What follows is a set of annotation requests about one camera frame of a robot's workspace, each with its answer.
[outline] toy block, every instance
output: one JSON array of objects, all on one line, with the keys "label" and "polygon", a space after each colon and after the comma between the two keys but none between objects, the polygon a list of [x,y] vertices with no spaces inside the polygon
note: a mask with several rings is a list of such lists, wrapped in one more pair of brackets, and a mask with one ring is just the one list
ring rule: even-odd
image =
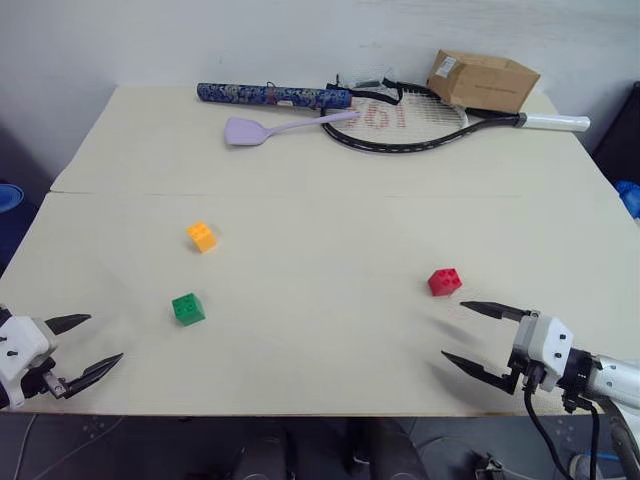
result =
[{"label": "toy block", "polygon": [[189,293],[171,301],[173,313],[184,326],[204,320],[204,309],[198,297]]},{"label": "toy block", "polygon": [[200,253],[206,252],[218,242],[213,232],[202,222],[187,228],[187,233],[196,247],[198,247],[198,250],[200,250]]},{"label": "toy block", "polygon": [[436,270],[429,278],[428,283],[434,297],[451,295],[462,286],[455,268]]}]

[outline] green toy block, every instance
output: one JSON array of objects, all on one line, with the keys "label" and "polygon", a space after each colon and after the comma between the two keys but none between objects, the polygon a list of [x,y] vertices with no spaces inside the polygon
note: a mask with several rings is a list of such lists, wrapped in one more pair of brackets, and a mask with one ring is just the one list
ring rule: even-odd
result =
[{"label": "green toy block", "polygon": [[173,313],[184,326],[204,320],[204,309],[198,297],[189,293],[183,297],[172,300]]}]

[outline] orange toy block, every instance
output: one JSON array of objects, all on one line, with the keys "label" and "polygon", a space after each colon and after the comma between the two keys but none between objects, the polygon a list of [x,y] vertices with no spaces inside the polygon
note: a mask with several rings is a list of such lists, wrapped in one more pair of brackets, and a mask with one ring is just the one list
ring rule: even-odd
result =
[{"label": "orange toy block", "polygon": [[218,242],[216,240],[216,236],[213,234],[211,229],[209,229],[209,227],[207,227],[202,222],[198,222],[195,225],[192,225],[189,228],[187,228],[187,233],[189,234],[189,236],[191,237],[191,240],[193,240],[193,243],[195,243],[196,247],[198,247],[198,250],[200,250],[201,253],[204,253],[210,248],[214,247],[215,244]]}]

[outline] white wall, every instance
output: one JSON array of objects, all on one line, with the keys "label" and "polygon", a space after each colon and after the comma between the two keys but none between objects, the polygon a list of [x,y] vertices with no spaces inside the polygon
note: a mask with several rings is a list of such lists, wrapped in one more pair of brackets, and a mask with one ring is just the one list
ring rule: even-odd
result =
[{"label": "white wall", "polygon": [[320,87],[354,63],[423,82],[442,47],[541,72],[592,148],[640,78],[639,35],[638,0],[0,0],[0,127],[52,178],[116,84]]}]

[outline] racket strings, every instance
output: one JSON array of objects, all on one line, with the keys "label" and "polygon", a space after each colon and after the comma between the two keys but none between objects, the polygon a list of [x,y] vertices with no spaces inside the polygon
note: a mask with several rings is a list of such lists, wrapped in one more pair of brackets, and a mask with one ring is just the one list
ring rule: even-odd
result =
[{"label": "racket strings", "polygon": [[345,135],[368,142],[419,143],[444,137],[467,126],[462,110],[420,93],[405,93],[399,105],[354,98],[352,109],[360,111],[360,117],[331,125]]}]

